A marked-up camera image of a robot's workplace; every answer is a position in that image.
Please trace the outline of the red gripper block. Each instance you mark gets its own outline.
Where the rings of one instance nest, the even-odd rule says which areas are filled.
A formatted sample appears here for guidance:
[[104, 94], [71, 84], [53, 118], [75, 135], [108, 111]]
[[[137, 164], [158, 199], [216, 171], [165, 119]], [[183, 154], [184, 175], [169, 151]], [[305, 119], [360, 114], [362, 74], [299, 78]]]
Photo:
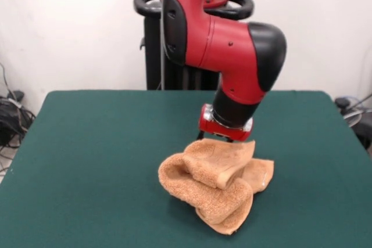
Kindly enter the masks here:
[[212, 119], [205, 119], [202, 114], [199, 119], [199, 134], [196, 140], [202, 140], [204, 135], [212, 134], [227, 138], [227, 142], [245, 141], [252, 131], [252, 119], [250, 118], [242, 128], [226, 128]]

